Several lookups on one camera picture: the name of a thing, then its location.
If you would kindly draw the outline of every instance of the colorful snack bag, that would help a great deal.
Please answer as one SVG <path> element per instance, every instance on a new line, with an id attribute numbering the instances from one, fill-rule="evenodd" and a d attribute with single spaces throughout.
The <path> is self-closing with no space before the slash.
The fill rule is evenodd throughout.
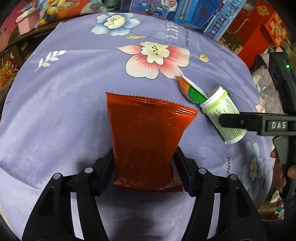
<path id="1" fill-rule="evenodd" d="M 114 185 L 182 191 L 170 160 L 197 111 L 164 100 L 112 93 L 107 93 L 107 107 L 116 170 Z"/>

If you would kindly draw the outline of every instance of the pink container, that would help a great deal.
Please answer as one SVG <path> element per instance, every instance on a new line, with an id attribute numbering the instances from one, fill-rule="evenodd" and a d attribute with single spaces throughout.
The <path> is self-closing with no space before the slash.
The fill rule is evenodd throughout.
<path id="1" fill-rule="evenodd" d="M 39 13 L 37 11 L 37 8 L 31 8 L 30 10 L 24 12 L 22 15 L 20 15 L 16 22 L 19 27 L 20 34 L 25 34 L 27 32 L 30 32 L 32 29 L 35 28 L 36 23 L 39 21 Z"/>

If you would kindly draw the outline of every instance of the purple tablecloth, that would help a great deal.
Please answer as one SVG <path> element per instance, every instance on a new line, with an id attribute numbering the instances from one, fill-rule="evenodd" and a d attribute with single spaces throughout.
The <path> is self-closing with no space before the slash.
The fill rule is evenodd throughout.
<path id="1" fill-rule="evenodd" d="M 110 149 L 105 92 L 200 110 L 174 80 L 181 72 L 206 93 L 222 86 L 239 111 L 256 112 L 260 104 L 249 70 L 236 55 L 177 24 L 108 13 L 56 27 L 20 69 L 0 123 L 0 203 L 19 238 L 54 173 L 76 174 Z M 213 174 L 238 175 L 260 206 L 272 179 L 270 138 L 248 132 L 238 143 L 225 145 L 200 112 L 179 145 Z M 172 241 L 181 240 L 194 198 L 185 192 L 134 193 L 110 183 L 97 203 L 110 240 Z M 74 195 L 72 208 L 75 233 L 82 237 Z M 209 237 L 218 210 L 215 205 Z"/>

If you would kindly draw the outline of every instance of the product label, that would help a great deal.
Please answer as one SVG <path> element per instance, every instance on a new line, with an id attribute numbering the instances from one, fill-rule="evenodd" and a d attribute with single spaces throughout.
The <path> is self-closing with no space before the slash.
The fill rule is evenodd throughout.
<path id="1" fill-rule="evenodd" d="M 214 123 L 215 127 L 218 129 L 225 141 L 233 140 L 245 132 L 244 129 L 225 128 L 219 124 L 219 116 L 221 114 L 239 114 L 239 111 L 228 96 L 226 96 L 225 99 L 222 100 L 221 103 L 213 110 L 207 112 L 206 114 Z"/>

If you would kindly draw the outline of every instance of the flower center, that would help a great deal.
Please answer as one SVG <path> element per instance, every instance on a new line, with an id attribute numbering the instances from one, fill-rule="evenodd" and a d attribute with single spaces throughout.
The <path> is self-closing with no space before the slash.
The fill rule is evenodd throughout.
<path id="1" fill-rule="evenodd" d="M 161 45 L 151 42 L 140 43 L 142 46 L 142 55 L 147 56 L 148 63 L 157 63 L 163 65 L 163 59 L 170 55 L 170 51 L 167 49 L 168 45 Z"/>
<path id="2" fill-rule="evenodd" d="M 250 164 L 251 172 L 250 176 L 252 178 L 252 181 L 257 177 L 257 164 L 256 164 L 256 158 L 252 158 L 251 164 Z"/>
<path id="3" fill-rule="evenodd" d="M 119 28 L 126 22 L 125 18 L 121 15 L 114 15 L 110 18 L 107 18 L 107 22 L 104 23 L 104 26 L 109 29 Z"/>

